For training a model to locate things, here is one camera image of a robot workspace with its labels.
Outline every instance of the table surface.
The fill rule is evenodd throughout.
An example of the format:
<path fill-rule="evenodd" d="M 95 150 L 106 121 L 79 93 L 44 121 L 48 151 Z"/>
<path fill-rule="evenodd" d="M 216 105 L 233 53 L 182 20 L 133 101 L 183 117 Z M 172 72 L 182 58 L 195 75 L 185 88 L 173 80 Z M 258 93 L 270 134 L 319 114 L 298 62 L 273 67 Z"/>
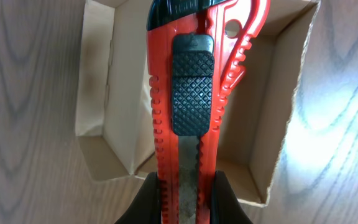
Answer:
<path fill-rule="evenodd" d="M 84 0 L 0 0 L 0 223 L 114 223 L 141 182 L 96 184 L 73 133 Z M 323 0 L 267 208 L 358 223 L 358 1 Z"/>

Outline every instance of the metal blade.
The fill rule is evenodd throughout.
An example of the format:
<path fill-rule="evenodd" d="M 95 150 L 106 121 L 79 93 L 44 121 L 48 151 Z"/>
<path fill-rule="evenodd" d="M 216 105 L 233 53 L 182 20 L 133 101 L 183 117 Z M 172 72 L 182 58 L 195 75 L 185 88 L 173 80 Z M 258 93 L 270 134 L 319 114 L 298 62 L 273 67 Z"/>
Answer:
<path fill-rule="evenodd" d="M 179 223 L 196 223 L 198 137 L 179 137 Z"/>

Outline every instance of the cardboard box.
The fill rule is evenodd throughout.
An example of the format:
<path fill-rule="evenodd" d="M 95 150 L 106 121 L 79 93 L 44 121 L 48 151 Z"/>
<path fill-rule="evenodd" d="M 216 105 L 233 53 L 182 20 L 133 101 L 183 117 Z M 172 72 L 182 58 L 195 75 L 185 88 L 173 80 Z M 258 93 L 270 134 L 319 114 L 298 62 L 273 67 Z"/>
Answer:
<path fill-rule="evenodd" d="M 157 170 L 145 42 L 151 2 L 85 6 L 75 133 L 97 181 Z M 247 75 L 229 97 L 217 161 L 242 203 L 269 201 L 318 8 L 309 0 L 272 0 L 264 28 L 245 52 Z"/>

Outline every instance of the round hole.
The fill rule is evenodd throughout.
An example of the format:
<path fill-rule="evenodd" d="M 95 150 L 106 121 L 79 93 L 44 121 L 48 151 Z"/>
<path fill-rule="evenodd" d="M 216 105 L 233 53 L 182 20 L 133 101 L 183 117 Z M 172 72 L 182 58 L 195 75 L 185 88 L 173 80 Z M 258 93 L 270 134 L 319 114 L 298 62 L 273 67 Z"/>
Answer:
<path fill-rule="evenodd" d="M 226 24 L 224 31 L 229 38 L 235 38 L 240 32 L 240 29 L 241 29 L 241 25 L 238 21 L 229 21 Z"/>

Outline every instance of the wooden table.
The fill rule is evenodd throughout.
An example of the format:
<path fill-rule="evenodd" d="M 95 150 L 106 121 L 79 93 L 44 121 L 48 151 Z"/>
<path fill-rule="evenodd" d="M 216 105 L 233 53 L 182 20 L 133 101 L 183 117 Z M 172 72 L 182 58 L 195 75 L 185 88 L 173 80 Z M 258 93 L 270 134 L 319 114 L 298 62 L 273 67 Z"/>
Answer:
<path fill-rule="evenodd" d="M 114 223 L 140 181 L 95 184 L 73 134 L 84 0 L 0 1 L 0 223 Z M 358 223 L 358 1 L 323 1 L 267 208 Z"/>

